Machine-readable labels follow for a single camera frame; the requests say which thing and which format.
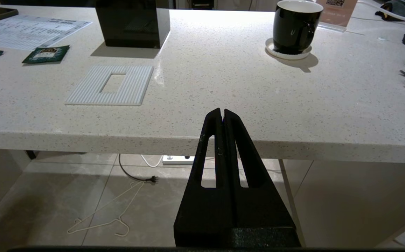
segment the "white saucer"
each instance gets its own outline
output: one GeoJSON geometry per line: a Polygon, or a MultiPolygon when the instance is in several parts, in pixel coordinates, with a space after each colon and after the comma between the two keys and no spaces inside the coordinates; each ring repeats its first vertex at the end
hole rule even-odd
{"type": "Polygon", "coordinates": [[[305,59],[311,52],[311,46],[309,46],[307,49],[305,49],[304,51],[302,51],[302,53],[300,54],[284,54],[281,52],[276,52],[274,51],[274,40],[273,38],[268,38],[266,40],[266,50],[268,51],[268,53],[270,53],[272,56],[280,58],[280,59],[286,59],[286,60],[290,60],[290,61],[296,61],[298,59],[305,59]]]}

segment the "coaster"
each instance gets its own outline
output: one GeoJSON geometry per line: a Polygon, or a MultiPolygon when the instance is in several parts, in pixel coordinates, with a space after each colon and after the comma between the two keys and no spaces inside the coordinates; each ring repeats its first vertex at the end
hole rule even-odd
{"type": "Polygon", "coordinates": [[[139,106],[154,67],[146,65],[95,65],[70,94],[69,105],[139,106]],[[101,92],[111,75],[125,75],[117,92],[101,92]]]}
{"type": "Polygon", "coordinates": [[[302,51],[302,53],[300,54],[284,54],[281,52],[276,52],[274,51],[274,40],[273,38],[268,38],[266,40],[266,51],[268,51],[268,53],[270,53],[272,56],[280,58],[280,59],[286,59],[286,60],[290,60],[290,61],[296,61],[296,60],[301,60],[301,59],[305,59],[311,52],[311,46],[309,46],[307,49],[305,49],[304,51],[302,51]]]}

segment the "tile floor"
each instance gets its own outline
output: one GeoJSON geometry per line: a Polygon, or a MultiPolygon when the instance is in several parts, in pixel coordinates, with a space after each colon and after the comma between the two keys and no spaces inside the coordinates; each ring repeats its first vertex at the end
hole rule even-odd
{"type": "MultiPolygon", "coordinates": [[[[156,164],[160,156],[145,157],[156,164]]],[[[122,172],[117,154],[39,153],[0,202],[0,251],[26,245],[174,246],[173,223],[191,166],[150,168],[139,155],[127,154],[121,161],[133,175],[156,175],[159,182],[140,188],[122,172]],[[132,190],[102,208],[131,186],[132,190]],[[116,221],[79,231],[119,217],[139,188],[121,217],[129,230],[116,221]],[[87,216],[73,227],[77,218],[87,216]]],[[[278,161],[263,161],[287,203],[278,161]]],[[[205,168],[202,185],[214,187],[215,161],[207,160],[205,168]]]]}

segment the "white countertop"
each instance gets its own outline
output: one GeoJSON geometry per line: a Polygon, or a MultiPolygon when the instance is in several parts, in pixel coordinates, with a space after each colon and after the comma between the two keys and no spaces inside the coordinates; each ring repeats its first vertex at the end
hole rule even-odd
{"type": "Polygon", "coordinates": [[[405,24],[365,5],[351,32],[316,31],[303,70],[266,54],[274,13],[171,10],[161,51],[133,58],[151,49],[106,48],[93,8],[14,7],[93,24],[56,44],[71,45],[61,64],[23,66],[29,51],[0,48],[0,148],[194,155],[220,107],[262,158],[405,162],[405,24]],[[153,65],[143,105],[65,105],[95,64],[153,65]]]}

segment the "white hanger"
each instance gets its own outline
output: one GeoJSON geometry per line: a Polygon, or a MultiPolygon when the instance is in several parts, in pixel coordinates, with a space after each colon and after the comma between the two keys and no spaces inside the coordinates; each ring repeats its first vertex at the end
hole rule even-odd
{"type": "Polygon", "coordinates": [[[127,189],[126,191],[122,192],[120,195],[118,195],[117,197],[115,197],[113,200],[109,201],[107,204],[105,204],[103,207],[101,207],[100,209],[98,209],[97,211],[91,213],[89,216],[87,216],[86,218],[84,218],[83,220],[77,218],[75,219],[75,224],[73,226],[71,226],[71,228],[69,228],[67,230],[68,234],[71,233],[76,233],[79,231],[84,231],[84,230],[89,230],[92,228],[99,228],[101,226],[105,226],[105,225],[111,225],[114,222],[120,222],[122,225],[124,225],[127,228],[127,232],[126,233],[115,233],[116,236],[120,236],[120,237],[125,237],[128,235],[129,233],[129,225],[127,225],[126,223],[124,223],[121,219],[122,215],[124,215],[127,211],[127,209],[129,208],[129,206],[131,205],[132,201],[135,199],[135,197],[137,196],[137,193],[139,193],[140,189],[143,187],[143,185],[145,184],[143,181],[138,182],[137,184],[133,185],[134,182],[131,183],[131,188],[127,189]],[[71,231],[73,228],[75,228],[77,225],[83,223],[85,220],[87,220],[88,218],[92,217],[96,212],[100,211],[101,209],[105,208],[106,206],[108,206],[109,204],[111,204],[112,202],[114,202],[114,200],[118,199],[119,197],[121,197],[123,194],[127,193],[129,190],[131,190],[132,188],[134,188],[135,186],[139,185],[140,187],[137,189],[137,191],[134,194],[134,197],[131,199],[131,201],[129,202],[129,204],[127,205],[127,207],[124,209],[124,211],[115,219],[111,220],[110,222],[106,222],[100,225],[94,225],[94,226],[90,226],[90,227],[86,227],[86,228],[82,228],[82,229],[77,229],[75,231],[71,231]]]}

